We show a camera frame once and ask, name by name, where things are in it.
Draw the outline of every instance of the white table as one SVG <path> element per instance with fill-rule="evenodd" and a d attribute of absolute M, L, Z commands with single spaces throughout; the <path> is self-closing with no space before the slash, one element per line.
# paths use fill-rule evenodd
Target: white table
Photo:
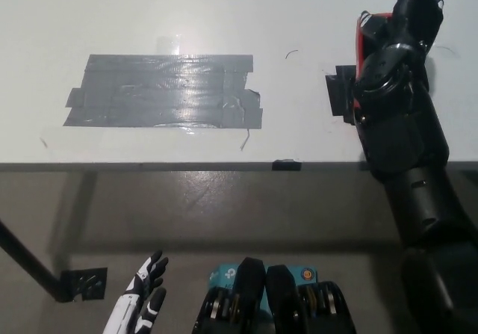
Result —
<path fill-rule="evenodd" d="M 307 170 L 361 160 L 356 130 L 333 117 L 325 74 L 354 64 L 362 10 L 396 0 L 2 0 L 0 168 Z M 430 53 L 433 100 L 450 163 L 478 162 L 475 0 L 445 0 Z M 262 129 L 62 127 L 90 54 L 252 54 L 246 88 L 261 94 Z M 291 50 L 298 50 L 285 59 Z"/>

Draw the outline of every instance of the concrete floor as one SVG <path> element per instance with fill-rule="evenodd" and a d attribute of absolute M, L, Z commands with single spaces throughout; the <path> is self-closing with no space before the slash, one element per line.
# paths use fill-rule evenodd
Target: concrete floor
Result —
<path fill-rule="evenodd" d="M 476 175 L 450 174 L 469 213 Z M 0 218 L 49 268 L 108 267 L 104 300 L 58 304 L 0 251 L 2 334 L 102 333 L 143 261 L 170 257 L 154 333 L 190 333 L 221 262 L 314 265 L 342 288 L 359 333 L 416 333 L 400 246 L 369 173 L 3 173 Z"/>

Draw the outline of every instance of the white robotic hand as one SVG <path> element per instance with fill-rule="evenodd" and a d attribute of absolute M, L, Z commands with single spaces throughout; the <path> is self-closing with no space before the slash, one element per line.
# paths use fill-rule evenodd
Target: white robotic hand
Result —
<path fill-rule="evenodd" d="M 114 306 L 103 334 L 150 334 L 166 297 L 161 276 L 168 258 L 161 259 L 162 255 L 162 251 L 153 254 L 134 275 Z"/>

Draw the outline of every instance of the red component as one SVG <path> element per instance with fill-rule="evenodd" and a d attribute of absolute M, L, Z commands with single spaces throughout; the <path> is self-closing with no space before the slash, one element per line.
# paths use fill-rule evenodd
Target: red component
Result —
<path fill-rule="evenodd" d="M 379 14 L 373 14 L 375 16 L 384 16 L 387 19 L 391 18 L 391 13 L 379 13 Z M 360 29 L 360 17 L 357 20 L 357 34 L 356 34 L 356 54 L 357 54 L 357 72 L 356 72 L 356 78 L 360 76 L 361 73 L 361 68 L 364 64 L 364 60 L 367 58 L 369 54 L 365 54 L 365 49 L 367 48 L 365 46 L 365 38 L 364 35 L 361 33 Z"/>

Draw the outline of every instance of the black metal leg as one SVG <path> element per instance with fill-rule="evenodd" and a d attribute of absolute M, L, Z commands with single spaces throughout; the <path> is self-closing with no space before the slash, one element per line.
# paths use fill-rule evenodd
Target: black metal leg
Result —
<path fill-rule="evenodd" d="M 0 221 L 0 247 L 56 301 L 71 302 L 69 289 L 48 270 Z"/>

